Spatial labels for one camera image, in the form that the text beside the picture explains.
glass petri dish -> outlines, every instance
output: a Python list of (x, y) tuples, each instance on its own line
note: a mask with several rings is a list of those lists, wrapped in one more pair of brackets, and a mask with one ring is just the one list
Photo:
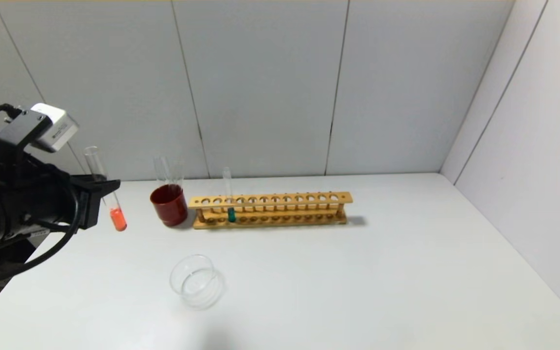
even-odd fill
[(170, 287), (191, 306), (204, 304), (215, 295), (216, 280), (211, 259), (199, 254), (185, 257), (170, 273)]

wooden test tube rack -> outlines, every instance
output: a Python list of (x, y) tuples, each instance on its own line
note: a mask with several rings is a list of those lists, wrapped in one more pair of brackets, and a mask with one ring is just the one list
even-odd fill
[[(353, 203), (349, 192), (273, 193), (193, 197), (189, 208), (196, 210), (193, 228), (264, 228), (346, 224), (345, 204)], [(236, 221), (228, 221), (234, 208)]]

red liquid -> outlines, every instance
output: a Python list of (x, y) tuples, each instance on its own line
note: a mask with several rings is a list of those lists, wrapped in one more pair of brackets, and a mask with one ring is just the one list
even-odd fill
[(126, 221), (122, 212), (120, 208), (111, 209), (109, 211), (109, 216), (111, 216), (111, 221), (114, 222), (114, 228), (116, 228), (117, 231), (124, 231), (126, 228)]

